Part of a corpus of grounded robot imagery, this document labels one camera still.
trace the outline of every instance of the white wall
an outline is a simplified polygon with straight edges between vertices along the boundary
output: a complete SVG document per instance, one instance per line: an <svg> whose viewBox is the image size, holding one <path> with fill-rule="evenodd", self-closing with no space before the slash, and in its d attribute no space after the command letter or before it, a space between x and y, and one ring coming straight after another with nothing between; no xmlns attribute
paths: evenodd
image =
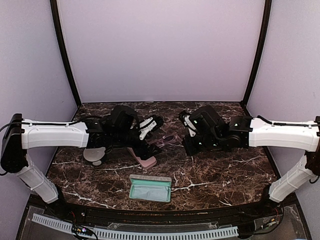
<svg viewBox="0 0 320 240"><path fill-rule="evenodd" d="M76 104L61 60L50 1L2 0L0 33L0 126L14 113L44 121L70 120ZM54 150L32 149L29 154L45 172ZM0 239L16 238L29 194L16 176L0 177Z"/></svg>
<svg viewBox="0 0 320 240"><path fill-rule="evenodd" d="M273 1L264 51L249 100L253 116L308 121L320 116L320 1ZM271 148L281 174L304 154ZM320 182L297 191L314 239L320 236Z"/></svg>
<svg viewBox="0 0 320 240"><path fill-rule="evenodd" d="M264 0L60 0L83 102L240 101Z"/></svg>

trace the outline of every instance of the brown marble surface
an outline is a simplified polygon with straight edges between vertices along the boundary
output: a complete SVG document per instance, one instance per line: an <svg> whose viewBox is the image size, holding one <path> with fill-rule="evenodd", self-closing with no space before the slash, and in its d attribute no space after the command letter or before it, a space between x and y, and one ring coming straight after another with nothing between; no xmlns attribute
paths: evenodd
<svg viewBox="0 0 320 240"><path fill-rule="evenodd" d="M92 207L141 210L183 211L220 208L256 202L263 188L276 176L262 148L234 149L232 152L202 152L186 156L181 145L188 130L178 120L183 111L212 105L226 120L244 115L238 103L230 102L129 102L87 103L75 119L87 115L103 116L115 105L124 104L146 118L156 114L165 124L153 133L149 143L156 143L162 153L157 164L144 170L125 149L114 149L106 163L90 166L83 159L83 149L60 147L47 176L62 188L70 203ZM129 199L130 174L172 178L171 202Z"/></svg>

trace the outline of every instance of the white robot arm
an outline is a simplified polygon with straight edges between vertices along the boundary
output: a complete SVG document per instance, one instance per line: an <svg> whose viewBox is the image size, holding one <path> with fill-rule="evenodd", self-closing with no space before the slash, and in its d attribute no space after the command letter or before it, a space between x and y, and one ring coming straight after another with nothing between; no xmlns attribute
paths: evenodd
<svg viewBox="0 0 320 240"><path fill-rule="evenodd" d="M231 151L232 148L272 146L305 150L305 155L291 170L265 189L269 203L280 203L320 175L319 117L315 121L274 122L261 116L241 116L226 123L211 106L204 106L192 114L181 112L179 119L189 128L189 135L182 141L189 156L216 148Z"/></svg>
<svg viewBox="0 0 320 240"><path fill-rule="evenodd" d="M60 217L69 210L60 188L49 181L33 163L27 150L37 147L70 146L96 149L130 147L136 156L146 160L160 152L145 137L163 125L161 117L153 115L139 121L137 113L127 106L116 106L111 114L76 122L44 122L22 119L15 114L2 141L1 167L18 176Z"/></svg>

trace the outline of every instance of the white vent strip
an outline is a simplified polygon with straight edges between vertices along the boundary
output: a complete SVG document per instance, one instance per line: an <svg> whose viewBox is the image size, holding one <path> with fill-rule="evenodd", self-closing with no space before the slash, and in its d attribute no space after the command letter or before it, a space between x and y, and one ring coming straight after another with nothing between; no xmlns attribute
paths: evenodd
<svg viewBox="0 0 320 240"><path fill-rule="evenodd" d="M32 221L51 229L71 234L72 224L69 222L52 219L40 214L33 214ZM217 240L237 237L238 227L228 227L216 230L193 231L181 233L146 233L106 230L95 227L93 229L99 240Z"/></svg>

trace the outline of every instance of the black pole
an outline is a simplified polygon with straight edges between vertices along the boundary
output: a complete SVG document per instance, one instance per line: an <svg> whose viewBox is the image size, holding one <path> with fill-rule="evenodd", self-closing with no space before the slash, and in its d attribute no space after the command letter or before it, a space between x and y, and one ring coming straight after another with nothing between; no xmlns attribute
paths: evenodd
<svg viewBox="0 0 320 240"><path fill-rule="evenodd" d="M74 98L74 101L78 107L81 106L81 100L80 96L77 90L76 82L74 79L74 76L71 71L70 63L69 63L69 58L66 50L66 45L64 41L64 36L62 33L62 28L61 28L61 23L60 23L60 18L59 18L59 10L58 10L58 4L57 0L50 0L51 4L51 12L52 12L52 18L53 18L53 23L54 23L54 28L55 28L55 34L56 34L56 39L58 41L59 49L60 49L60 54L61 58L63 61L64 65L64 70L66 73L66 77L68 78L68 82L72 91L72 95Z"/></svg>
<svg viewBox="0 0 320 240"><path fill-rule="evenodd" d="M252 65L252 70L249 77L248 85L246 86L243 100L240 103L244 107L246 107L249 102L249 98L257 77L257 72L259 69L259 64L260 64L262 52L264 50L266 36L267 36L267 29L268 29L268 23L269 23L270 12L271 12L271 3L272 3L272 0L265 0L264 2L264 11L263 11L259 41L256 47L255 57L253 60L253 65Z"/></svg>

